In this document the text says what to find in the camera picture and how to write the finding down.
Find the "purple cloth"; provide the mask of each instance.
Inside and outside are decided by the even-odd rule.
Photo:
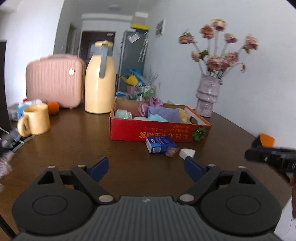
[[[148,117],[149,115],[160,115],[162,118],[168,120],[168,122],[181,123],[178,109],[164,108],[162,106],[149,106]]]
[[[150,106],[162,106],[163,102],[157,97],[150,98]]]
[[[138,111],[139,111],[140,115],[143,116],[143,117],[147,117],[148,108],[149,108],[149,105],[147,103],[141,103],[139,108],[138,108]]]

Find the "metal screw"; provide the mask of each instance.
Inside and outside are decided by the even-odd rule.
[[[183,202],[192,202],[194,197],[191,194],[183,194],[179,197],[179,199]]]
[[[99,201],[100,202],[112,202],[114,199],[114,197],[112,197],[111,195],[102,195],[99,197]]]

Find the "doorway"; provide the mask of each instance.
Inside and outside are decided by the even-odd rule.
[[[115,32],[84,31],[82,32],[80,58],[86,63],[86,67],[94,53],[95,43],[97,41],[108,40],[114,44]]]
[[[74,55],[76,34],[77,29],[72,24],[70,24],[66,45],[66,53],[68,54]]]

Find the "hand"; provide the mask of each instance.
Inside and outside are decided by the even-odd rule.
[[[292,188],[292,215],[293,218],[296,218],[296,176],[293,176],[290,180],[290,185],[293,186]]]

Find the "blue and white package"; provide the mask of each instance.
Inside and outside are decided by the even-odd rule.
[[[176,143],[170,137],[147,137],[146,146],[150,154],[165,153],[170,147],[176,147]]]

